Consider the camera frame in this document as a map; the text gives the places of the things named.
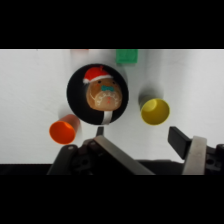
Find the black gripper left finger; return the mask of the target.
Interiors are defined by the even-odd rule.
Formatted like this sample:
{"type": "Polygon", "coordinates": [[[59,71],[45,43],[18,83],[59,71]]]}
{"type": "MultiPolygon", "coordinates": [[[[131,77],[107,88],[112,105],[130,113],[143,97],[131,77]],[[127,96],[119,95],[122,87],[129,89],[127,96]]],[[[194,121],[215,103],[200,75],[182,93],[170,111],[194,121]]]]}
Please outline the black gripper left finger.
{"type": "Polygon", "coordinates": [[[138,161],[131,158],[120,148],[104,137],[104,127],[97,129],[96,137],[93,140],[93,149],[98,155],[96,166],[100,172],[120,175],[153,175],[138,161]]]}

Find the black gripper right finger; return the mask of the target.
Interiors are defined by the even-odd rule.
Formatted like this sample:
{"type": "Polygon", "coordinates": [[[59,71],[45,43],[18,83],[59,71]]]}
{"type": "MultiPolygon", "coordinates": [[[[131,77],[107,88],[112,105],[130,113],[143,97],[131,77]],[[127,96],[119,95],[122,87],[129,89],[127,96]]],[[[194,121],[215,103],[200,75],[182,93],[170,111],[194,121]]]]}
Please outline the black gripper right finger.
{"type": "Polygon", "coordinates": [[[187,137],[177,127],[170,127],[168,143],[184,161],[183,175],[203,175],[205,172],[207,140],[203,137],[187,137]]]}

